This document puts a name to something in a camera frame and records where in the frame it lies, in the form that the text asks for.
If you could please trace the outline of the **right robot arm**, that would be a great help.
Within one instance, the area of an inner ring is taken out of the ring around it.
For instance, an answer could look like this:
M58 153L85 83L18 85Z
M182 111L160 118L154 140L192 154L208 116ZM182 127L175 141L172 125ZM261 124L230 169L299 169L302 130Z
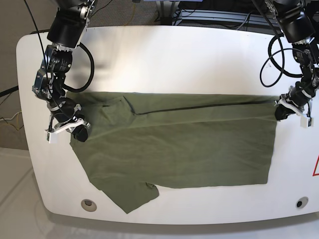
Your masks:
M85 120L80 104L66 96L67 92L81 93L92 83L95 63L91 52L81 43L84 32L93 15L95 0L58 0L57 13L48 31L47 39L51 42L42 47L42 62L37 71L32 91L35 96L46 101L50 110L49 126L45 137L49 143L55 141L56 135L67 131L79 142L88 138L90 123ZM65 84L69 72L73 51L80 47L90 61L88 81L80 88Z

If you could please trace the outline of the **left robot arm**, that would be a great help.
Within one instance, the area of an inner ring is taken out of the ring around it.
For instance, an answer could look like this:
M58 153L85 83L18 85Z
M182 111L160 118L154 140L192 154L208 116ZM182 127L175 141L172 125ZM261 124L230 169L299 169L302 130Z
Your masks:
M267 0L269 11L274 15L281 33L276 33L268 46L269 61L280 71L281 75L297 78L288 93L282 94L276 101L275 118L285 120L297 114L304 116L306 125L312 123L311 109L306 114L304 107L311 106L311 100L319 90L319 2L317 0ZM282 37L292 45L294 60L299 64L301 73L293 74L284 69L285 63L279 65L274 59L272 46Z

